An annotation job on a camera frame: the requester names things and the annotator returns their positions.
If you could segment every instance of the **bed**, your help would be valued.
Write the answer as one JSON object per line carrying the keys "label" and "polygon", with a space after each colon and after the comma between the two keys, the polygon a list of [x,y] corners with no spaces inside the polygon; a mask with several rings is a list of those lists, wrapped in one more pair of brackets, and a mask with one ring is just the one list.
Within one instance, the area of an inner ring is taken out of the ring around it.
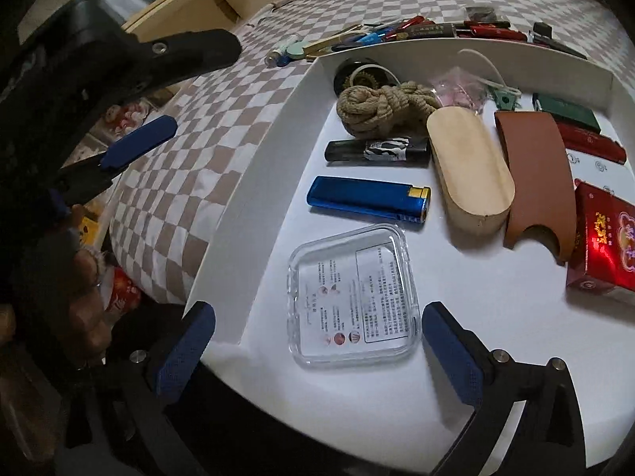
{"label": "bed", "polygon": [[347,24],[399,15],[443,21],[480,3],[497,6],[518,30],[534,21],[549,23],[554,38],[611,69],[635,95],[633,43],[597,0],[293,0],[257,27],[237,30],[240,60],[197,78],[177,95],[176,137],[125,174],[110,224],[121,266],[156,301],[186,302],[241,175],[309,67],[298,61],[266,68],[262,59],[277,41],[292,33],[317,39]]}

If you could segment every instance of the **brown curved object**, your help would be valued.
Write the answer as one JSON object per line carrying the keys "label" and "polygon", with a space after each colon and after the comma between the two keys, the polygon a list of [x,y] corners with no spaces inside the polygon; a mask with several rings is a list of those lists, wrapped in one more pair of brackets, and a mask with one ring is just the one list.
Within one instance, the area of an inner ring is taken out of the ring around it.
{"label": "brown curved object", "polygon": [[564,142],[549,113],[498,111],[496,129],[516,184],[504,246],[511,249],[533,226],[558,239],[558,263],[571,257],[575,243],[575,193]]}

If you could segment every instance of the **green tag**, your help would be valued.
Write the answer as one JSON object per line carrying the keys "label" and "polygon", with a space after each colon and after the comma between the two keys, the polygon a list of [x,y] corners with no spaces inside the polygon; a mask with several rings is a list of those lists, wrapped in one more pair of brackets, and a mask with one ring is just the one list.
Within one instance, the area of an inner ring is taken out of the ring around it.
{"label": "green tag", "polygon": [[499,111],[513,111],[516,107],[516,95],[505,90],[490,87],[491,97]]}

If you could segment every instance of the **clear plastic box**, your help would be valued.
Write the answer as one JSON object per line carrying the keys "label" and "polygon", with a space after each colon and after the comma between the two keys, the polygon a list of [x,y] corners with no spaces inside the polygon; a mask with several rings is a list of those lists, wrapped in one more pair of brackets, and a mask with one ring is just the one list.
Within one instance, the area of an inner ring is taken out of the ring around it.
{"label": "clear plastic box", "polygon": [[301,365],[394,360],[420,315],[403,232],[379,224],[299,246],[289,260],[289,348]]}

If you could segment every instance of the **dark green case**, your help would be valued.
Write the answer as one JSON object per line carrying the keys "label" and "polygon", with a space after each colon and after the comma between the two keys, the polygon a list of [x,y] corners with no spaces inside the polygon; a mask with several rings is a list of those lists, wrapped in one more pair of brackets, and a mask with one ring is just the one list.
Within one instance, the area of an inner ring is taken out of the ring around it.
{"label": "dark green case", "polygon": [[573,123],[579,125],[583,129],[587,129],[596,133],[600,133],[598,120],[591,109],[582,105],[573,104],[542,93],[533,94],[533,108],[537,111],[545,111],[550,113],[555,120]]}

